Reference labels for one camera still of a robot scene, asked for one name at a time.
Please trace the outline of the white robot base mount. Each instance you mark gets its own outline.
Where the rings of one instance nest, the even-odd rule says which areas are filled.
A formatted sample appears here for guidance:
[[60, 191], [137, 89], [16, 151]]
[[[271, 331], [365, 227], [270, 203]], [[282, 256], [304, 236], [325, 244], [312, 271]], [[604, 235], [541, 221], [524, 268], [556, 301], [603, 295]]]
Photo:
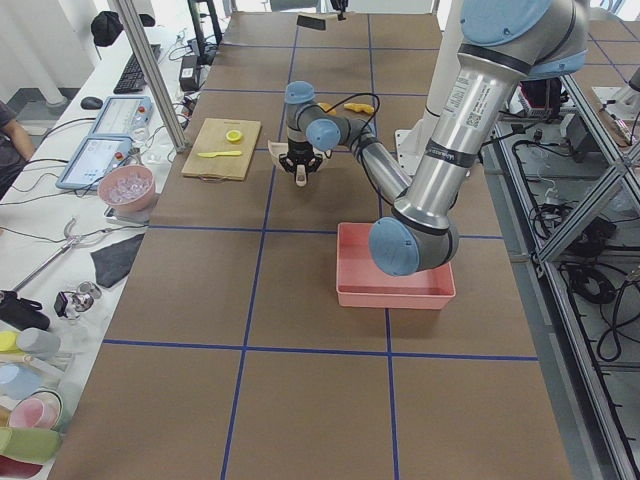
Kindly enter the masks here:
[[426, 145], [438, 120], [438, 115], [425, 110], [423, 116], [417, 120], [412, 128], [395, 131], [397, 161], [400, 167], [411, 177], [418, 170]]

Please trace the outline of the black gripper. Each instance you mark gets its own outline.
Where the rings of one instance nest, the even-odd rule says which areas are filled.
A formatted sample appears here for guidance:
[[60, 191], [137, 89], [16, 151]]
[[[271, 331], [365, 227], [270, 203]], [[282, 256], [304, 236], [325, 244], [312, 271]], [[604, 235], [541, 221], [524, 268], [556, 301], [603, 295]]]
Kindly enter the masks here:
[[286, 152], [278, 155], [278, 163], [288, 173], [307, 175], [319, 169], [323, 156], [316, 153], [308, 141], [289, 139]]
[[343, 21], [346, 19], [347, 0], [333, 0], [333, 9], [337, 12], [337, 19]]

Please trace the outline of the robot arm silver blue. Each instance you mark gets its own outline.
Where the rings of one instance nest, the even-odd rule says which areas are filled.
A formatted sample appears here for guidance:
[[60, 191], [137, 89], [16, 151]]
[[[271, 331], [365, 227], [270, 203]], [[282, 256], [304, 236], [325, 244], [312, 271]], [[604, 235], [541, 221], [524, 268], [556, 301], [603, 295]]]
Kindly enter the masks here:
[[369, 251], [377, 267], [407, 276], [440, 267], [458, 248], [448, 212], [499, 112], [525, 80], [554, 78], [585, 62], [589, 31], [586, 1], [465, 1], [454, 54], [459, 70], [447, 82], [443, 110], [408, 175], [368, 122], [326, 113], [305, 81], [285, 90], [288, 148], [282, 168], [305, 180], [324, 152], [347, 147], [390, 202], [392, 214], [375, 222]]

